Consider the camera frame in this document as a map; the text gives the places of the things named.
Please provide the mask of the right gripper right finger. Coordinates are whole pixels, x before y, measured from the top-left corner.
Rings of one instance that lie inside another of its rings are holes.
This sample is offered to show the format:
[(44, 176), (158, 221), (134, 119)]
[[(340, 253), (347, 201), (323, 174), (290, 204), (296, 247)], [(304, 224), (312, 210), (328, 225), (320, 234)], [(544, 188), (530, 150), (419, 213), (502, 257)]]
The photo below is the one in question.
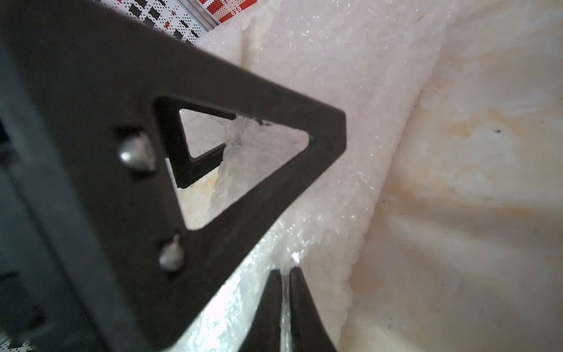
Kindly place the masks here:
[(299, 267), (289, 274), (292, 351), (337, 352), (318, 314), (312, 294)]

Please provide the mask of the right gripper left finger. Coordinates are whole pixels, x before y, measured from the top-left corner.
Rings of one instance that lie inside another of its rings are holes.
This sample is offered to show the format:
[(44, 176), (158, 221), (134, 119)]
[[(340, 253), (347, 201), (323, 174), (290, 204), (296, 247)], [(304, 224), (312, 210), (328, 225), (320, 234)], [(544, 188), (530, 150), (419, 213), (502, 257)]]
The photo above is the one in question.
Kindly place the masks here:
[(280, 270), (268, 274), (252, 325), (240, 352), (280, 352), (281, 310), (283, 302)]

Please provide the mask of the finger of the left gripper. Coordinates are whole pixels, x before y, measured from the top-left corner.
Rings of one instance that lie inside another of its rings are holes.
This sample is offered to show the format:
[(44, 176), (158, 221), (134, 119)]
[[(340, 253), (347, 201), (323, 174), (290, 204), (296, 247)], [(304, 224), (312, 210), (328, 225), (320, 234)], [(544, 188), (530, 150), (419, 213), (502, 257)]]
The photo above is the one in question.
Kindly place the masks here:
[[(199, 230), (175, 189), (192, 110), (302, 131), (306, 147)], [(96, 1), (1, 3), (1, 330), (40, 351), (173, 346), (346, 148), (345, 113)]]

